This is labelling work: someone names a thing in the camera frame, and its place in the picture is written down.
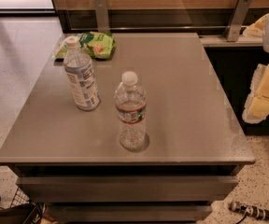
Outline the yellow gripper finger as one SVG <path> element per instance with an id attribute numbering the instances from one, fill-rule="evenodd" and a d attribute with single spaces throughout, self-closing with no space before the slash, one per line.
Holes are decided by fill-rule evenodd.
<path id="1" fill-rule="evenodd" d="M 258 124 L 269 116 L 269 64 L 259 64 L 254 71 L 250 94 L 244 105 L 242 119 Z"/>
<path id="2" fill-rule="evenodd" d="M 252 23 L 250 26 L 248 26 L 244 32 L 243 36 L 245 37 L 262 37 L 263 28 L 265 25 L 267 19 L 267 14 L 260 17 L 258 20 L 256 20 L 254 23 Z"/>

